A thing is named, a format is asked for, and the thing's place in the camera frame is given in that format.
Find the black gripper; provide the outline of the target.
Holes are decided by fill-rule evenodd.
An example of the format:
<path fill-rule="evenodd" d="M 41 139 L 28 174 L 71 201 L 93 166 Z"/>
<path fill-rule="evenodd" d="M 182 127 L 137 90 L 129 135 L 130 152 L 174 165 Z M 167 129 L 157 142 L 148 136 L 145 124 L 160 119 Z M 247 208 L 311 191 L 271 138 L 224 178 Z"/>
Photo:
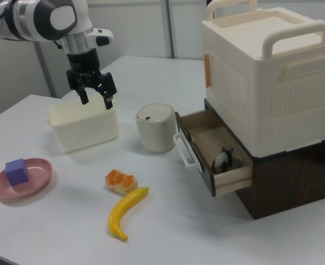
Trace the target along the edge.
<path fill-rule="evenodd" d="M 117 93 L 116 85 L 110 72 L 100 72 L 97 49 L 81 54 L 67 54 L 70 69 L 66 71 L 71 90 L 76 91 L 83 105 L 88 103 L 85 87 L 95 88 L 104 101 L 107 110 L 113 107 L 112 99 Z"/>

